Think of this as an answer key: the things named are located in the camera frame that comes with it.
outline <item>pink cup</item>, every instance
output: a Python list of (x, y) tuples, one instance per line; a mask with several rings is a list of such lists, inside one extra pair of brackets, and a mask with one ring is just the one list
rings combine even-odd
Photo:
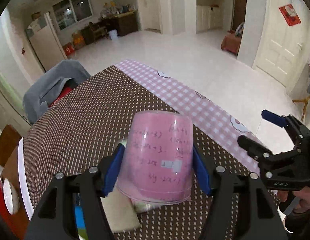
[(135, 114), (117, 181), (126, 196), (174, 204), (190, 198), (193, 124), (180, 114), (142, 111)]

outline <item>gray jacket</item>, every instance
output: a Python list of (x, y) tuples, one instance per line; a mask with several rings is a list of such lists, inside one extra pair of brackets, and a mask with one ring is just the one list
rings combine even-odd
[(25, 93), (23, 107), (31, 124), (48, 110), (63, 90), (65, 83), (74, 88), (91, 75), (77, 60), (62, 60), (41, 76)]

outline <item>white trash can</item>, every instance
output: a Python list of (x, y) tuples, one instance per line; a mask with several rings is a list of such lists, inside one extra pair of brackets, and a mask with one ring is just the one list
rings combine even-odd
[(118, 40), (117, 30), (109, 31), (108, 35), (110, 36), (111, 40)]

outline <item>brown placemat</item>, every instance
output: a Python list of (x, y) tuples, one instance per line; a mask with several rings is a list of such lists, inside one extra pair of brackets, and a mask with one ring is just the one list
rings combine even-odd
[[(127, 136), (134, 114), (143, 110), (174, 112), (146, 88), (111, 66), (85, 81), (51, 107), (24, 138), (27, 186), (35, 208), (57, 172), (67, 176), (97, 165), (112, 154), (115, 143)], [(215, 163), (236, 174), (249, 171), (194, 126), (194, 143)], [(233, 196), (232, 224), (236, 222), (237, 195)], [(141, 228), (115, 234), (120, 239), (197, 239), (205, 223), (211, 198), (194, 177), (192, 201), (142, 213)], [(231, 239), (233, 226), (225, 238)]]

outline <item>window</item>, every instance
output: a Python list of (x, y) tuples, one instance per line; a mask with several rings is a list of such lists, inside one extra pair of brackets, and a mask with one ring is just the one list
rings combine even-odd
[(63, 0), (53, 10), (60, 30), (93, 15), (88, 0)]

